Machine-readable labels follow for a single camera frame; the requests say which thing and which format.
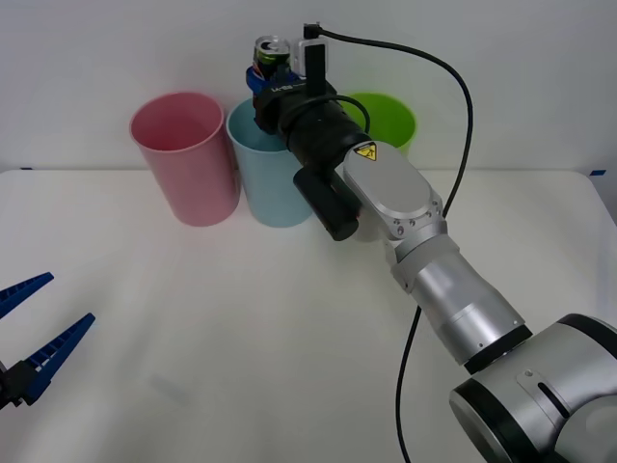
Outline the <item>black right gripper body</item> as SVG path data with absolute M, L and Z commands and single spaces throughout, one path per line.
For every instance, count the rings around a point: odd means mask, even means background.
M 307 81 L 277 84 L 254 99 L 255 123 L 269 135 L 325 136 L 335 131 L 337 104 L 309 103 Z

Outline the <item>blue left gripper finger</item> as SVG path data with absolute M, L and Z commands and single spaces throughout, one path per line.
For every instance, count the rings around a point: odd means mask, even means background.
M 50 272 L 40 274 L 0 290 L 0 317 L 3 318 L 43 286 L 54 280 Z
M 33 405 L 94 321 L 95 316 L 87 313 L 44 347 L 7 369 L 6 404 Z

